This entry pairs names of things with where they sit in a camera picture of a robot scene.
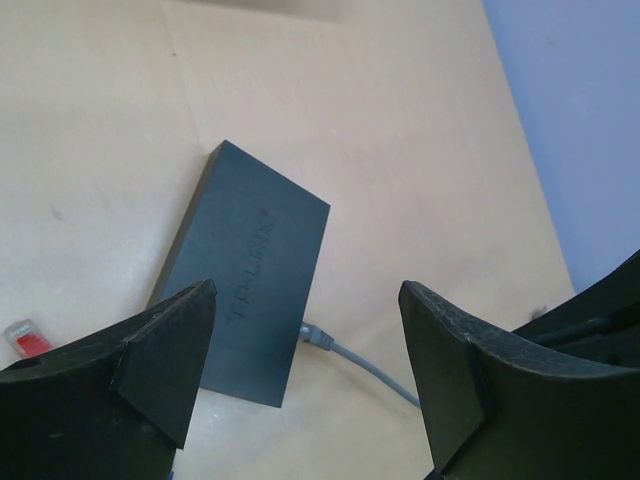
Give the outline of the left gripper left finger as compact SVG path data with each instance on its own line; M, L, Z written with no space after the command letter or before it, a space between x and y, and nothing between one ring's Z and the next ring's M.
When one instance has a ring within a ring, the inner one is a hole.
M126 320L1 371L4 479L167 479L213 332L199 281Z

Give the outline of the black network switch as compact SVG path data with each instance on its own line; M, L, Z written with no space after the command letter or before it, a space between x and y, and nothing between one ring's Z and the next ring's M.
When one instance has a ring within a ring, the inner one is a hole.
M282 406L329 212L233 143L211 152L148 301L214 281L202 388Z

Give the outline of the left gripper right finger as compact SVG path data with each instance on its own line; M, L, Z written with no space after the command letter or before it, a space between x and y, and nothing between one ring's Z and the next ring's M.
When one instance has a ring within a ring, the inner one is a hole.
M415 281L398 296L435 479L635 479L639 372L525 340Z

